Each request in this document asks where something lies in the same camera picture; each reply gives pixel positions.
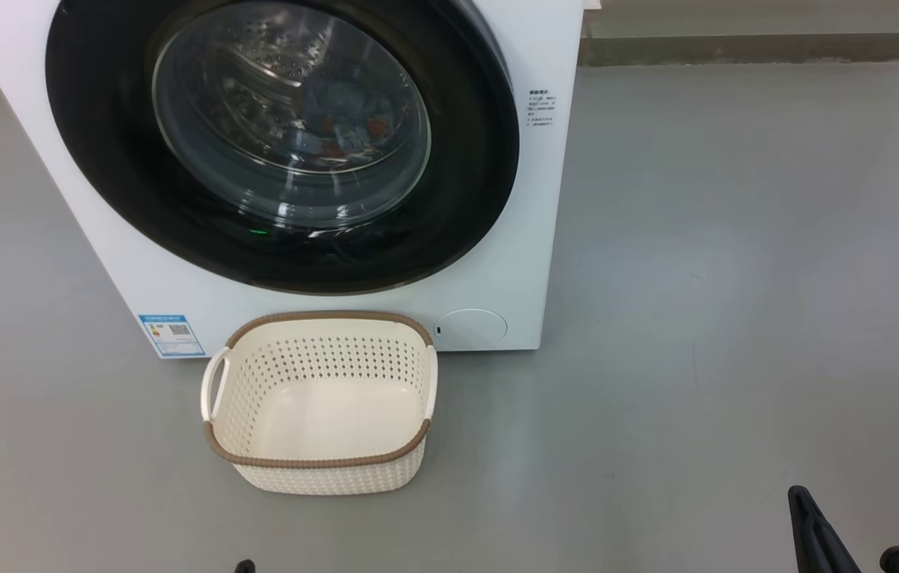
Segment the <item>round white filter cover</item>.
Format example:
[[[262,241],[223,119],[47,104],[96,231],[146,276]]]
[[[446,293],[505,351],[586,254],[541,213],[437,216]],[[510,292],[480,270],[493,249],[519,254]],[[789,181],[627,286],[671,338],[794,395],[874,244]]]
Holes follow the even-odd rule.
[[[436,348],[446,351],[491,351],[508,332],[503,317],[482,309],[456,310],[434,323]]]

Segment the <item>blue energy label sticker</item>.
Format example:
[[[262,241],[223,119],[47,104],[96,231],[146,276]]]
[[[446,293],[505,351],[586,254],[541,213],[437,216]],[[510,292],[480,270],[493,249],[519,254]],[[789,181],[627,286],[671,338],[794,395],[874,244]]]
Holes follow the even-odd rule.
[[[139,323],[156,353],[163,359],[206,357],[190,322],[180,314],[140,314]]]

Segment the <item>black round washing machine door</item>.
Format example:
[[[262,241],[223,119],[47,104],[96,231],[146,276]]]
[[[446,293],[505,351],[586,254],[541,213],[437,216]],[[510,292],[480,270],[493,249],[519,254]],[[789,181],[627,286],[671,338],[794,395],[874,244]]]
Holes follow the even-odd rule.
[[[173,155],[152,99],[158,52],[185,23],[241,2],[337,16],[401,61],[432,147],[399,206],[345,228],[279,226],[225,203]],[[488,235],[516,181],[514,88],[472,0],[60,0],[45,71],[58,134],[101,198],[163,249],[260,289],[344,296],[419,282]]]

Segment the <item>steel washing machine drum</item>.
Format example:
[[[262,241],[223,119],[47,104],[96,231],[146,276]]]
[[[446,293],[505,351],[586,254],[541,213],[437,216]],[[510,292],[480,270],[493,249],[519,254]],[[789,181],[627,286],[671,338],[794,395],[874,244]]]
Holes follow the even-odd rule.
[[[343,80],[413,102],[395,154],[369,166],[308,166],[285,144],[302,84]],[[166,41],[152,75],[166,145],[211,193],[279,226],[363,224],[406,200],[426,170],[432,128],[401,61],[352,23],[285,2],[214,8]]]

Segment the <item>blue cartoon print garment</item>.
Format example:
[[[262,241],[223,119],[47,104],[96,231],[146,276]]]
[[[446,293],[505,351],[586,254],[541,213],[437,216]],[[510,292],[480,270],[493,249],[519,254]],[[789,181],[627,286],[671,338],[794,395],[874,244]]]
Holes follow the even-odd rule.
[[[413,102],[343,80],[302,84],[283,141],[308,166],[369,166],[395,154],[416,123]]]

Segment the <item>cream perforated laundry basket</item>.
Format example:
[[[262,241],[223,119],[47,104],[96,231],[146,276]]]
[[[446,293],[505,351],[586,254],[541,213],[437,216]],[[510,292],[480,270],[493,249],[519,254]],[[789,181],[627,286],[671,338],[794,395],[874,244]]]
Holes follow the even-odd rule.
[[[264,492],[362,496],[419,471],[438,352],[416,320],[373,311],[272,314],[237,329],[201,382],[206,442]]]

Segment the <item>small printed text sticker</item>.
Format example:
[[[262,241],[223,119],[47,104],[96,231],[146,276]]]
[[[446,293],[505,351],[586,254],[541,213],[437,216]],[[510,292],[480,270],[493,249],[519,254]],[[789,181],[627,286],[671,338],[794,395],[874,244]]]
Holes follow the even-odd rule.
[[[554,126],[558,98],[548,88],[536,88],[528,92],[525,120],[527,127]]]

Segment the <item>white washing machine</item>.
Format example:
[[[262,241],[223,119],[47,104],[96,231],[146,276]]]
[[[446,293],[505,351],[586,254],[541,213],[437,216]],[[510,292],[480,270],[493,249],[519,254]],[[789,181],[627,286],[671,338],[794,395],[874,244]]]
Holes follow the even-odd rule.
[[[47,36],[60,0],[0,0],[0,88],[63,193],[134,319],[187,317],[206,357],[243,324],[268,314],[381,311],[434,323],[463,309],[494,312],[508,324],[498,349],[537,349],[561,198],[567,124],[584,0],[472,0],[510,72],[521,154],[503,214],[475,248],[435,275],[395,289],[310,296],[260,289],[214,275],[146,238],[116,213],[72,160],[47,94]],[[528,92],[558,98],[554,126],[527,127]]]

